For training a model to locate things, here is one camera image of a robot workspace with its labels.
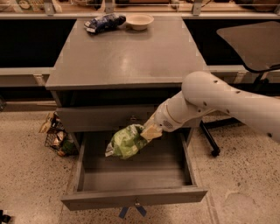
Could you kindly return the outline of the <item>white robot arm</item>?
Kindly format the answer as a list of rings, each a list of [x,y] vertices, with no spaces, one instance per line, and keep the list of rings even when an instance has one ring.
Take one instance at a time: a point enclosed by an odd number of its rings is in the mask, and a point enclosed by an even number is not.
[[[141,136],[147,140],[173,132],[213,110],[232,116],[250,128],[280,142],[280,100],[229,86],[211,73],[189,73],[181,91],[161,103],[144,124]]]

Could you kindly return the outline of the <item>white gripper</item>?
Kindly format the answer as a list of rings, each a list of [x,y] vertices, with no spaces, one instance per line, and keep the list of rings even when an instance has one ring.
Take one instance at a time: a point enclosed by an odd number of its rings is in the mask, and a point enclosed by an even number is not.
[[[162,132],[173,132],[183,126],[184,107],[181,103],[165,101],[156,112],[145,122],[141,137],[147,141],[161,137]]]

